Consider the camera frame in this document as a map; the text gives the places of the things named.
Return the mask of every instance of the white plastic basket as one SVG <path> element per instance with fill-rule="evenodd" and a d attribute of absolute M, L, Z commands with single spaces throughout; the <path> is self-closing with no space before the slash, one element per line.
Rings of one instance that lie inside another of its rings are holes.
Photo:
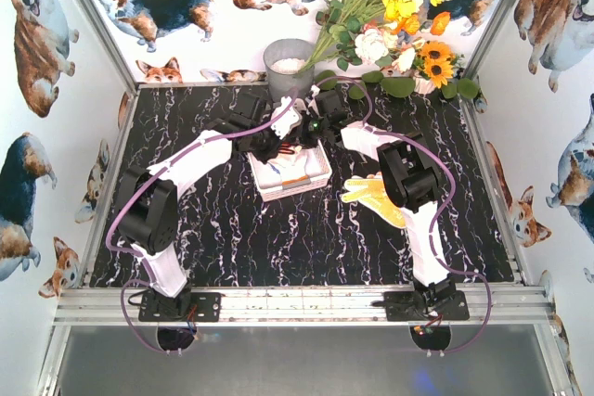
<path fill-rule="evenodd" d="M 301 194 L 328 185 L 328 180 L 332 176 L 332 168 L 321 143 L 318 141 L 316 148 L 308 148 L 304 152 L 307 153 L 307 161 L 305 162 L 307 179 L 286 182 L 285 184 L 282 183 L 278 173 L 274 172 L 270 166 L 263 164 L 254 155 L 248 153 L 253 179 L 263 201 Z"/>

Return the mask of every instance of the white wall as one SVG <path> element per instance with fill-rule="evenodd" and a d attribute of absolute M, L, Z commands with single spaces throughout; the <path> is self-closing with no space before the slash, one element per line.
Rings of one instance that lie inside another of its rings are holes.
<path fill-rule="evenodd" d="M 594 25 L 585 33 L 594 46 Z M 529 73 L 531 53 L 532 46 L 520 39 L 510 15 L 480 68 L 481 86 L 489 101 L 481 124 L 486 139 L 497 149 L 512 195 L 519 198 L 526 187 L 534 186 L 534 215 L 552 236 L 518 249 L 527 260 L 531 283 L 537 284 L 543 271 L 549 270 L 577 381 L 584 394 L 592 395 L 594 338 L 589 327 L 594 319 L 594 284 L 585 278 L 584 268 L 594 272 L 594 246 L 567 209 L 550 208 L 546 197 L 553 196 L 550 185 L 558 182 L 562 152 L 590 117 L 594 52 L 561 74 L 557 93 L 550 90 L 550 71 L 541 64 L 536 75 Z"/>
<path fill-rule="evenodd" d="M 89 171 L 97 158 L 99 141 L 113 148 L 118 133 L 117 113 L 124 84 L 108 55 L 82 17 L 74 0 L 59 0 L 71 28 L 80 32 L 71 45 L 69 60 L 76 64 L 73 77 L 62 74 L 58 101 L 46 118 L 31 112 L 17 84 L 14 58 L 16 12 L 10 0 L 0 0 L 0 166 L 6 151 L 24 132 L 35 135 L 52 163 L 58 185 L 36 181 L 32 243 L 41 252 L 38 267 L 20 267 L 0 282 L 0 381 L 2 394 L 33 394 L 45 354 L 57 299 L 37 292 L 56 269 L 53 237 L 58 236 L 79 255 L 83 253 L 90 223 L 77 224 Z"/>
<path fill-rule="evenodd" d="M 258 11 L 238 9 L 232 0 L 214 2 L 217 21 L 210 42 L 202 43 L 197 27 L 192 25 L 157 39 L 155 53 L 147 53 L 147 48 L 139 46 L 136 38 L 118 30 L 97 1 L 96 6 L 137 81 L 144 81 L 143 73 L 136 66 L 137 59 L 161 67 L 170 57 L 177 57 L 184 81 L 193 83 L 205 81 L 200 76 L 200 69 L 264 70 L 262 54 L 266 46 L 277 39 L 294 37 L 314 42 L 319 30 L 315 22 L 316 12 L 325 7 L 324 0 L 316 0 L 312 4 L 307 4 L 308 15 L 298 17 L 292 14 L 287 4 L 273 6 L 268 11 Z M 486 25 L 479 27 L 471 36 L 460 36 L 469 26 L 465 19 L 454 21 L 450 23 L 445 34 L 438 38 L 449 43 L 457 53 L 464 54 L 467 62 Z M 435 36 L 429 34 L 424 37 L 435 40 Z M 319 64 L 317 68 L 340 71 L 335 61 Z M 376 66 L 364 65 L 349 69 L 349 74 L 357 75 L 376 69 Z"/>

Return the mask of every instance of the bouquet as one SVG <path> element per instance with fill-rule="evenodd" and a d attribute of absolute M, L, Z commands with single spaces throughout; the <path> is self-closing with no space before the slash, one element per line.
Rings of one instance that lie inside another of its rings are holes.
<path fill-rule="evenodd" d="M 461 68 L 461 56 L 443 42 L 420 37 L 420 32 L 444 33 L 450 13 L 442 12 L 429 21 L 427 11 L 430 3 L 438 6 L 446 0 L 326 1 L 328 8 L 316 15 L 321 30 L 303 70 L 333 59 L 341 70 L 375 64 L 381 71 L 368 73 L 369 82 L 382 81 L 384 72 L 415 76 L 416 81 L 410 77 L 383 80 L 382 86 L 391 95 L 408 96 L 420 81 L 428 83 L 430 90 L 442 88 L 445 96 L 458 92 L 449 81 Z"/>

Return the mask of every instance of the marble pattern surface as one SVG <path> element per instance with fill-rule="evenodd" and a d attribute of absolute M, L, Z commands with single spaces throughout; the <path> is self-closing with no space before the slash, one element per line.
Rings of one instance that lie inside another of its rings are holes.
<path fill-rule="evenodd" d="M 345 87 L 339 88 L 345 98 Z M 173 155 L 205 124 L 233 108 L 240 91 L 266 95 L 264 85 L 143 89 L 120 174 L 130 165 L 145 167 Z M 369 123 L 400 133 L 421 131 L 456 178 L 458 192 L 439 221 L 447 262 L 479 271 L 493 282 L 512 281 L 459 106 L 436 95 L 393 99 L 378 87 L 373 95 Z M 348 104 L 353 116 L 365 114 L 367 103 Z M 344 180 L 375 173 L 378 164 L 340 147 L 324 147 L 333 175 L 323 189 L 263 203 L 250 164 L 237 155 L 188 190 L 179 202 L 175 246 L 192 285 L 386 285 L 411 280 L 406 232 L 360 204 L 340 201 Z M 112 218 L 111 212 L 106 228 Z M 99 249 L 92 287 L 120 287 L 138 277 L 146 274 L 130 255 Z"/>

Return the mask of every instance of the gray floor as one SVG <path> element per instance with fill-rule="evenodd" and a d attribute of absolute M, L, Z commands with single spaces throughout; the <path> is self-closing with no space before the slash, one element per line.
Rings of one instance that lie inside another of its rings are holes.
<path fill-rule="evenodd" d="M 453 345 L 475 326 L 454 327 Z M 143 328 L 151 340 L 155 328 Z M 144 350 L 127 327 L 74 327 L 62 396 L 550 395 L 531 326 L 490 326 L 466 351 L 427 358 L 406 327 L 203 329 L 183 357 Z"/>

